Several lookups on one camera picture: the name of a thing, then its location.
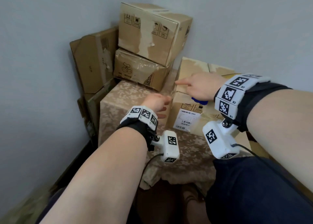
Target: floral tablecloth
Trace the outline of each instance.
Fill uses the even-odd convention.
[[[176,74],[177,70],[170,72],[161,94],[171,95]],[[140,105],[151,92],[155,91],[135,82],[122,80],[104,97],[100,103],[99,146],[112,135],[126,112],[132,106]],[[158,134],[162,134],[165,130],[165,123],[166,119],[159,119]],[[162,178],[171,184],[196,183],[200,190],[206,193],[215,180],[215,168],[212,162],[214,157],[205,138],[176,129],[170,130],[177,134],[180,158],[173,164],[163,163],[156,158],[147,167],[140,187],[148,189]],[[249,147],[245,133],[240,133],[235,139],[237,143]],[[147,152],[146,162],[158,153],[157,147],[155,151]]]

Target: white wristband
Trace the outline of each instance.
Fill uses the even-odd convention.
[[[215,109],[231,119],[237,116],[238,105],[245,92],[257,83],[270,81],[270,77],[250,73],[235,75],[220,88],[215,98]]]
[[[151,130],[155,131],[156,129],[157,115],[146,106],[133,106],[120,121],[120,124],[128,118],[138,118],[139,121],[146,123]]]

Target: blue object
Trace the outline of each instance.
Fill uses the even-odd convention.
[[[195,99],[194,97],[191,97],[195,102],[197,102],[197,103],[200,103],[200,104],[202,104],[202,105],[207,105],[208,104],[208,101],[201,101],[201,100],[197,100],[197,99]]]

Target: black cable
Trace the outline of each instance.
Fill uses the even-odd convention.
[[[142,179],[142,177],[143,177],[143,174],[144,174],[144,172],[145,172],[147,166],[150,164],[150,162],[151,162],[154,158],[156,158],[156,157],[158,157],[158,156],[162,156],[162,155],[164,155],[164,153],[161,153],[161,154],[158,154],[158,155],[155,155],[154,157],[152,157],[152,158],[146,163],[146,166],[143,168],[143,172],[142,172],[142,174],[141,174],[141,178],[140,178],[140,180],[139,180],[138,188],[137,188],[137,191],[136,191],[136,194],[135,194],[135,207],[136,207],[136,209],[137,209],[138,189],[139,189],[139,186],[140,186],[140,183],[141,183],[141,179]]]
[[[254,155],[258,160],[260,160],[262,163],[264,163],[270,170],[272,170],[276,175],[278,175],[281,179],[283,179],[292,189],[294,189],[304,200],[306,200],[312,207],[313,207],[313,202],[305,196],[300,190],[298,190],[292,182],[290,182],[289,179],[287,179],[284,175],[282,175],[278,170],[276,170],[272,165],[267,163],[264,159],[262,159],[260,156],[258,156],[256,153],[253,151],[249,150],[247,147],[244,147],[241,144],[233,144],[231,145],[232,147],[242,147],[246,151],[249,151],[252,155]]]

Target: human arm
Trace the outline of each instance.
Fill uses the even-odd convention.
[[[177,81],[199,100],[213,100],[227,81],[216,73],[195,74]],[[313,191],[313,93],[275,91],[253,107],[247,127],[260,145],[292,175]]]
[[[158,112],[169,102],[168,96],[150,94],[142,105]],[[126,223],[146,155],[138,131],[118,129],[85,161],[41,224]]]

